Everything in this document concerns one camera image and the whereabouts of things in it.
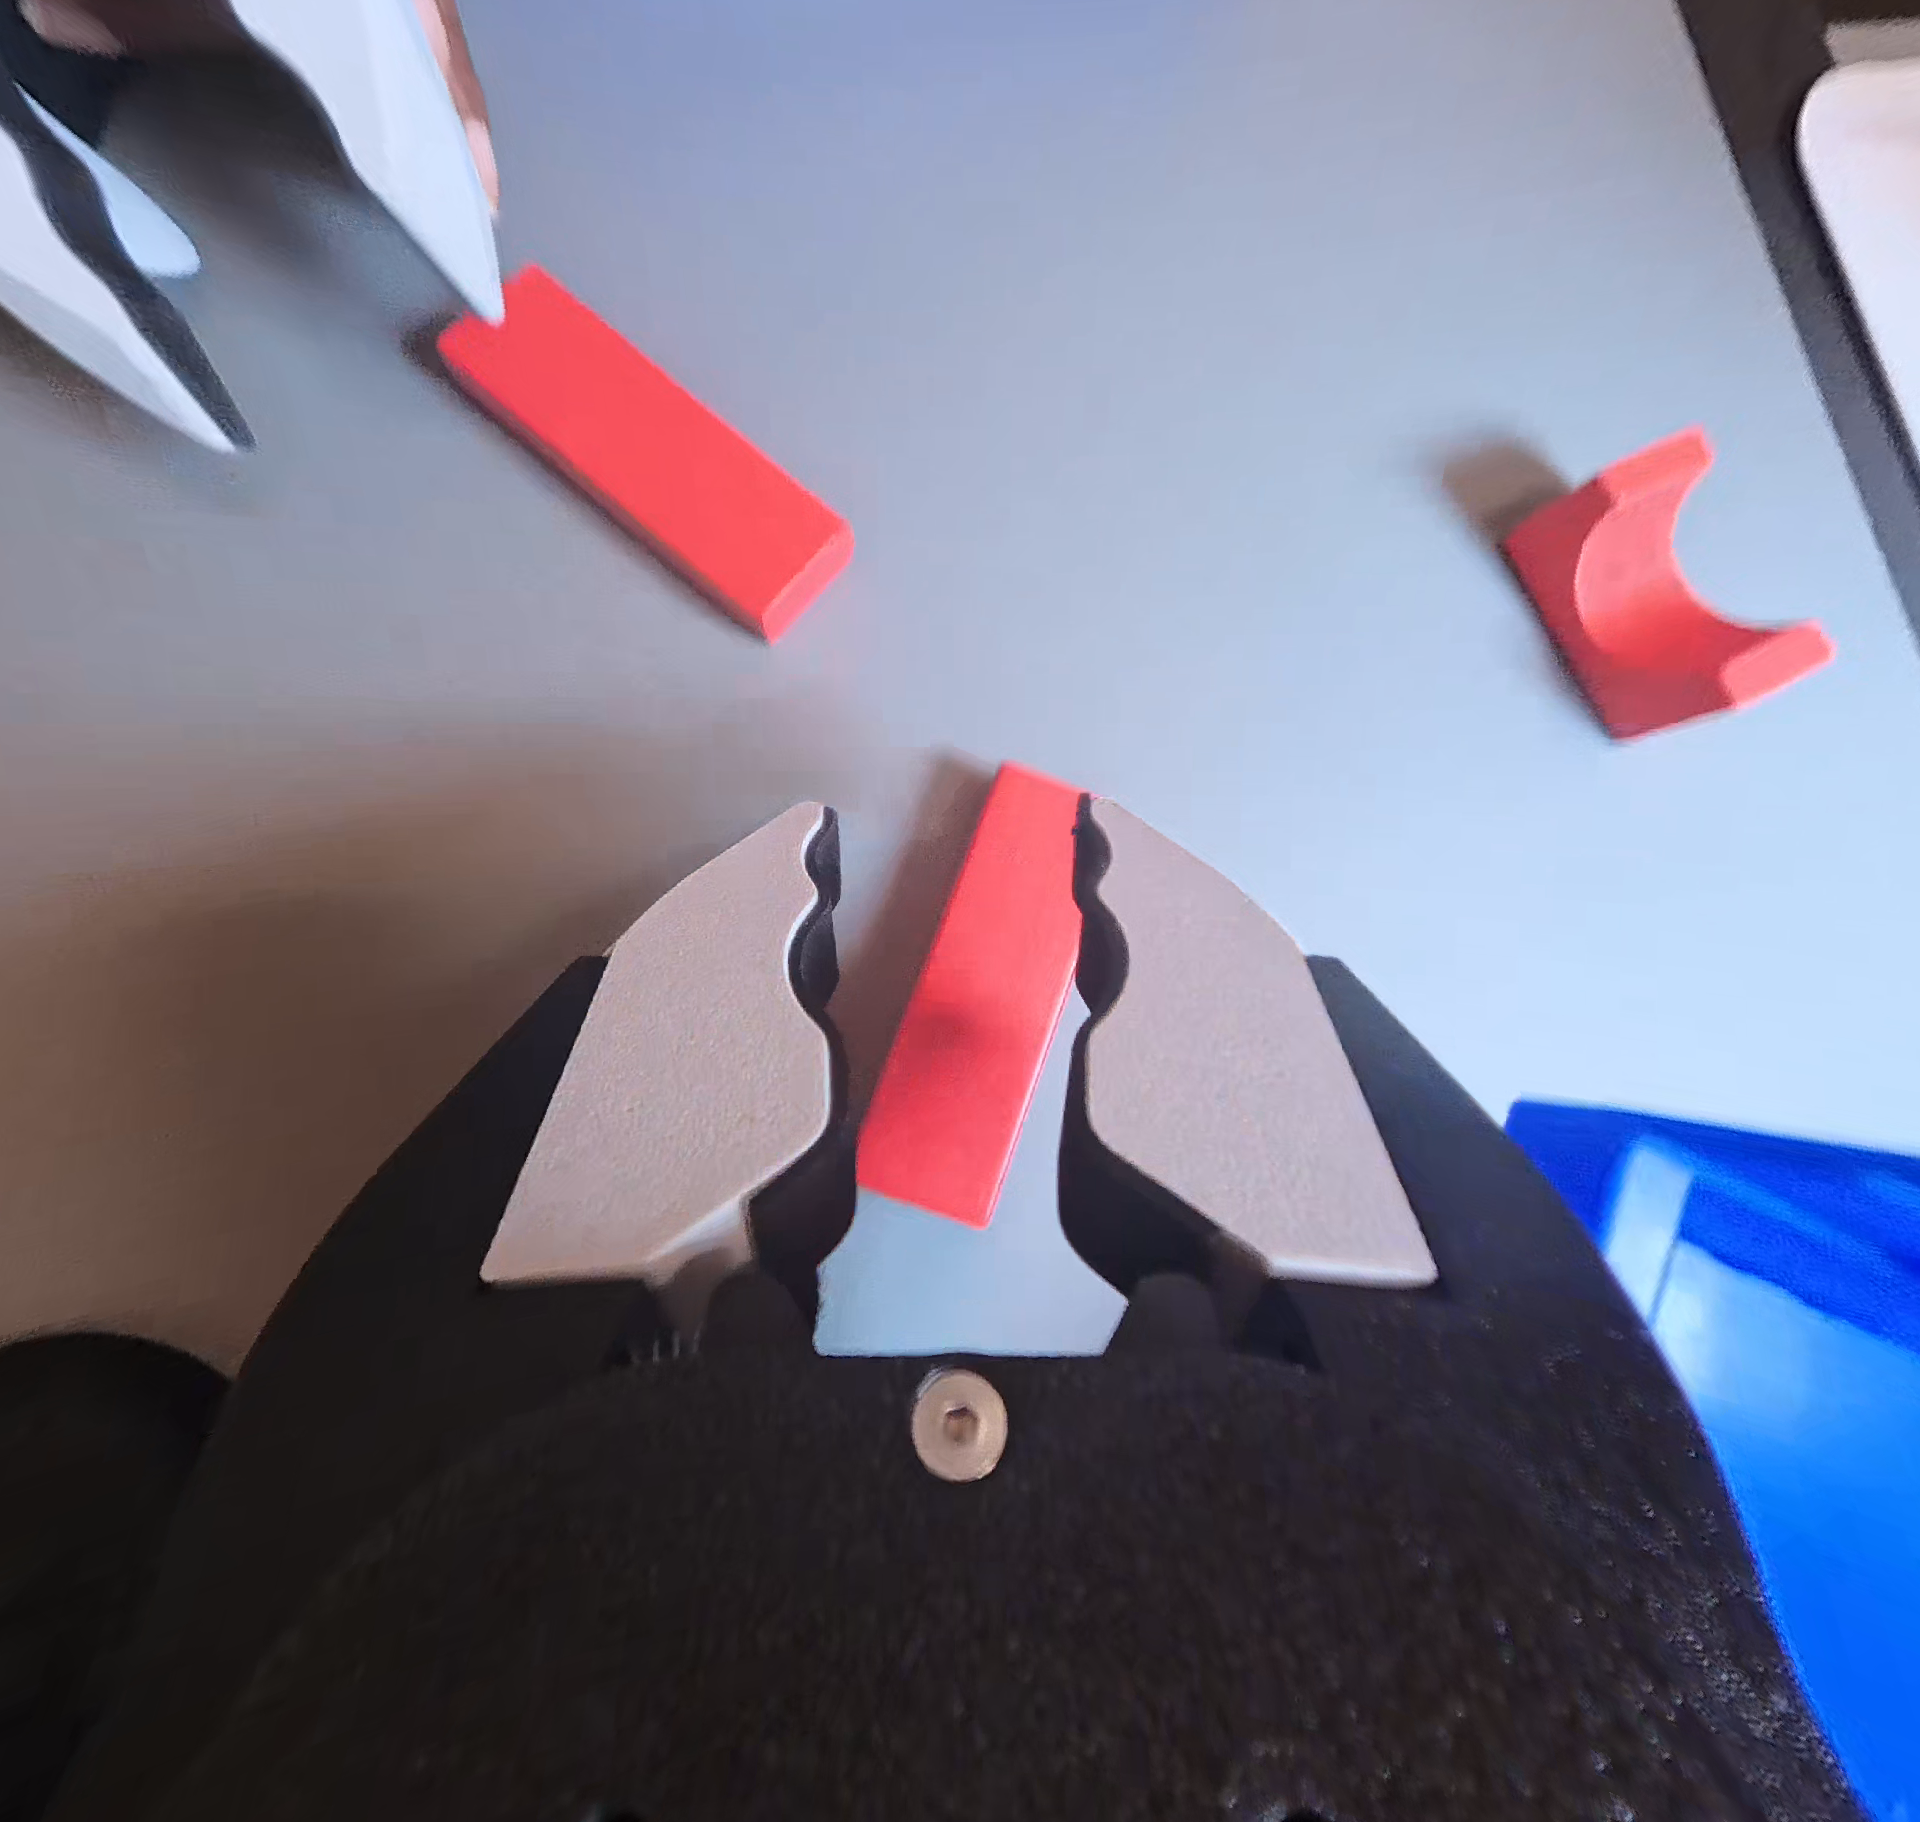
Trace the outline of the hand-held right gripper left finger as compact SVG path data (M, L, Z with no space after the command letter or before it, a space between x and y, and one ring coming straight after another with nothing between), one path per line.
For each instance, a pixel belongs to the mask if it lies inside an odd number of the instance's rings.
M838 814L805 800L610 946L481 1280L642 1281L701 1327L756 1265L809 1321L847 1234Z

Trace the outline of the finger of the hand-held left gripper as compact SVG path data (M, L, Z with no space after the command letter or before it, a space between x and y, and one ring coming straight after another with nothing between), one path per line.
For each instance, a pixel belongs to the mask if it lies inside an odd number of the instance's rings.
M4 82L4 311L144 414L215 452L253 449L255 434L168 280L134 263L93 176Z
M222 0L305 89L370 191L487 322L504 314L497 215L416 0Z

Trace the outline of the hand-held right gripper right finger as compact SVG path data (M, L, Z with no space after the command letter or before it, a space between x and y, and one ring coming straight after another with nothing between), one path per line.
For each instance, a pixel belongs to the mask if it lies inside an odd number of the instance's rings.
M1073 832L1069 1246L1121 1293L1429 1290L1429 1235L1310 961L1255 897L1106 796Z

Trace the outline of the red rectangular wooden block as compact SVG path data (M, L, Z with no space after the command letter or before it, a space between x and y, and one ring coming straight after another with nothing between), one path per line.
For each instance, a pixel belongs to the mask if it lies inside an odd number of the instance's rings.
M999 767L857 1142L857 1184L986 1230L1082 946L1082 794Z
M853 564L853 524L528 263L499 319L435 340L453 383L734 623L778 642Z

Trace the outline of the red arch wooden block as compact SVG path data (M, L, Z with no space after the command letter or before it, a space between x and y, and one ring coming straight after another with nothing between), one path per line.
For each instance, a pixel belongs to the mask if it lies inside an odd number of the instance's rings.
M1714 459L1706 429L1688 427L1540 504L1500 541L1562 663L1617 741L1754 705L1836 657L1821 623L1743 623L1688 582L1676 522Z

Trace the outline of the blue plastic bin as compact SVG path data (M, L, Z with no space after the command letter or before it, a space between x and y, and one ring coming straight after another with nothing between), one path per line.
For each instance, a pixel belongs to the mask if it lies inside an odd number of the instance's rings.
M1549 1100L1504 1127L1693 1402L1864 1808L1916 1817L1916 1155Z

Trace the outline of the person's left hand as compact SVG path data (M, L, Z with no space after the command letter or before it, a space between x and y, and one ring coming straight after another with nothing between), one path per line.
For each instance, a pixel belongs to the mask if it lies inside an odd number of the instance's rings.
M469 152L493 215L500 212L500 174L487 93L469 45L458 0L414 0L429 44L461 117Z

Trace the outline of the dark cloth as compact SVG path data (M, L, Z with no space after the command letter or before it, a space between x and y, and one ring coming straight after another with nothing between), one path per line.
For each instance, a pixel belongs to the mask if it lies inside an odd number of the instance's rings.
M3 1349L3 1816L43 1817L112 1706L229 1378L111 1332Z

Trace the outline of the white document stand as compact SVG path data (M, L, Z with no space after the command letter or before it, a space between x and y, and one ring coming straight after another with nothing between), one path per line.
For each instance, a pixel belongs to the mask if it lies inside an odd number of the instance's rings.
M1911 448L1918 448L1918 57L1827 69L1797 154Z

